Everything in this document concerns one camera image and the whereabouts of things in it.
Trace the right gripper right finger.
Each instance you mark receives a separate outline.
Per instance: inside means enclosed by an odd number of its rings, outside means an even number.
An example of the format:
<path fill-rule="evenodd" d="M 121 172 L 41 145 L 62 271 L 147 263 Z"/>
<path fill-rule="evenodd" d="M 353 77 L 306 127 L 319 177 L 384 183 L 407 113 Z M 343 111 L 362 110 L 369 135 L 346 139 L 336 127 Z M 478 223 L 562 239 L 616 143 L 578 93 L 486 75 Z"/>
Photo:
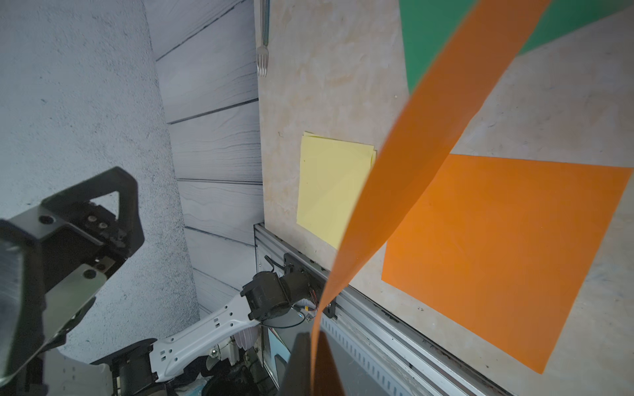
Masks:
<path fill-rule="evenodd" d="M 328 338 L 324 332 L 319 333 L 315 348 L 315 369 L 313 369 L 313 395 L 344 396 L 342 381 L 339 377 Z"/>

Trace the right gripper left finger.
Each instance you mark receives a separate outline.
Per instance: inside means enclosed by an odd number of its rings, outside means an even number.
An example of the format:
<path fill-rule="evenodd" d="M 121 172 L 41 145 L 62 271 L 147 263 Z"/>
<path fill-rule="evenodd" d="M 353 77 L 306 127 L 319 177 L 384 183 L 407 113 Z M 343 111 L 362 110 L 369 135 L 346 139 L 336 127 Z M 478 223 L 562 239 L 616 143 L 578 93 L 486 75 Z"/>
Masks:
<path fill-rule="evenodd" d="M 299 333 L 277 396 L 311 395 L 310 333 Z"/>

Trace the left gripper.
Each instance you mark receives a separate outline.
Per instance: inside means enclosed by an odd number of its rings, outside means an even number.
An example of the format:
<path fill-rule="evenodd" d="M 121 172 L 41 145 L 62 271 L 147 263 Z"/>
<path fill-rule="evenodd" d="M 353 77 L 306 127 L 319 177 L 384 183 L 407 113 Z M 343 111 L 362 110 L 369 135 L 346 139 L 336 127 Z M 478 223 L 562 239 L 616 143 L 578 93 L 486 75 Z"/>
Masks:
<path fill-rule="evenodd" d="M 118 213 L 94 200 L 116 193 Z M 107 363 L 59 351 L 144 244 L 138 183 L 114 167 L 1 222 L 1 384 L 114 386 Z"/>

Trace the yellow paper sheet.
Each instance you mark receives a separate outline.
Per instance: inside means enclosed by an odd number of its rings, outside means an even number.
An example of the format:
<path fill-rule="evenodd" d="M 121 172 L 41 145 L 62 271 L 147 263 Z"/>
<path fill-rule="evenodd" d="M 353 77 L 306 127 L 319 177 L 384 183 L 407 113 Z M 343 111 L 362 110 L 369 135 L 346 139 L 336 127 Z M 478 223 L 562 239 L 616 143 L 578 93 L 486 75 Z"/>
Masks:
<path fill-rule="evenodd" d="M 338 249 L 376 150 L 305 132 L 300 143 L 297 224 Z"/>

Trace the orange paper sheet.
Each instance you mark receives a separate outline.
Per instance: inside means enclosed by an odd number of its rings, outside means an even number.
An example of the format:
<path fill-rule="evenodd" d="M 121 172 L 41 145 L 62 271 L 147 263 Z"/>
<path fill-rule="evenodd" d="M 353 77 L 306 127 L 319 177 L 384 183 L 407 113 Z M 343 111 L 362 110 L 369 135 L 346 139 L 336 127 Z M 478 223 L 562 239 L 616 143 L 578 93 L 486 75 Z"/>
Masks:
<path fill-rule="evenodd" d="M 326 306 L 391 237 L 547 10 L 547 1 L 480 1 L 429 67 L 391 128 L 348 222 L 310 338 L 310 392 L 324 385 Z"/>
<path fill-rule="evenodd" d="M 630 168 L 452 154 L 381 278 L 543 373 Z"/>

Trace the green paper sheet bottom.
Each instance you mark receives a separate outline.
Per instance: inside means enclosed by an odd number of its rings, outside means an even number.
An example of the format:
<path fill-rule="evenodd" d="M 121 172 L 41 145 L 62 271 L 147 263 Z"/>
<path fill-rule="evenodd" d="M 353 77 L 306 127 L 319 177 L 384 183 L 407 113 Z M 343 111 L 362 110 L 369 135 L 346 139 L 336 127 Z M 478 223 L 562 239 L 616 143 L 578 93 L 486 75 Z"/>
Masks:
<path fill-rule="evenodd" d="M 475 4 L 471 0 L 400 2 L 409 92 L 414 92 L 420 79 Z M 552 1 L 520 54 L 632 5 L 633 2 L 627 0 Z"/>

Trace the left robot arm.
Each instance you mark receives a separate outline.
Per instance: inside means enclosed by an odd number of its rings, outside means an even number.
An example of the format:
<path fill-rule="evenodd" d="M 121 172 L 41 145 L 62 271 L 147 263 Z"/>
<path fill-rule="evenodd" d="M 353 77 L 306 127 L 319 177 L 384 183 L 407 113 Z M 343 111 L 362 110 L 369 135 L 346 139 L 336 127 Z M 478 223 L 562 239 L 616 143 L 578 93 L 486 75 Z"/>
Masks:
<path fill-rule="evenodd" d="M 92 364 L 63 355 L 99 290 L 144 241 L 137 182 L 118 167 L 1 222 L 2 394 L 168 394 L 170 381 L 214 346 L 312 294 L 303 272 L 259 272 L 225 307 L 180 333 Z"/>

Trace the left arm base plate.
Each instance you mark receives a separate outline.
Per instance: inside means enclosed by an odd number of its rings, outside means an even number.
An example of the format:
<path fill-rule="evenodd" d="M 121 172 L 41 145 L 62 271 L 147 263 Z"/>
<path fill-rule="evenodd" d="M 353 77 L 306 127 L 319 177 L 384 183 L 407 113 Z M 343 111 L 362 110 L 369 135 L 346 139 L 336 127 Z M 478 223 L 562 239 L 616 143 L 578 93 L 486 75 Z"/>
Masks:
<path fill-rule="evenodd" d="M 294 305 L 308 306 L 308 310 L 315 312 L 320 306 L 325 288 L 325 278 L 322 273 L 314 272 L 311 267 L 291 253 L 284 254 L 284 280 L 291 293 Z"/>

